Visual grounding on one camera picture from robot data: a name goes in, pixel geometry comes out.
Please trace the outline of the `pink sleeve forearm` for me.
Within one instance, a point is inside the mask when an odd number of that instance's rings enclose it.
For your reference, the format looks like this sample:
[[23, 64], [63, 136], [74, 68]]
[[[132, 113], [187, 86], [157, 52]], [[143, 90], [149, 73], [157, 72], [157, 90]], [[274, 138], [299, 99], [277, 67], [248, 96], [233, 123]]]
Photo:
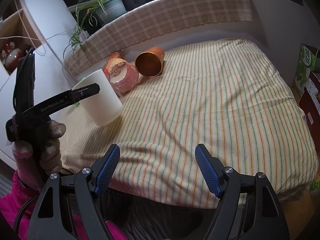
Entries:
[[[21, 182], [17, 171], [13, 175], [12, 182], [11, 192], [1, 197], [1, 239], [26, 239], [35, 203], [29, 204], [24, 212], [18, 228], [18, 235], [13, 231], [14, 221], [23, 204], [32, 197], [38, 197], [40, 193], [25, 186]], [[88, 239], [80, 216], [73, 216], [73, 222], [77, 235], [81, 239]], [[128, 239], [123, 231], [111, 221], [106, 221], [106, 226], [114, 239]]]

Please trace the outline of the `left hand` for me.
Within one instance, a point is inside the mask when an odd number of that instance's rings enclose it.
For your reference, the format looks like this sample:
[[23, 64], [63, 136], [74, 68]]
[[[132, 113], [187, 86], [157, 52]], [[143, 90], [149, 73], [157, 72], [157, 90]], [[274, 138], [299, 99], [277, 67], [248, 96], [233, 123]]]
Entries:
[[60, 138], [65, 132], [65, 124], [51, 120], [48, 122], [47, 137], [40, 143], [40, 150], [35, 151], [25, 141], [14, 142], [12, 153], [22, 183], [40, 192], [48, 177], [61, 171]]

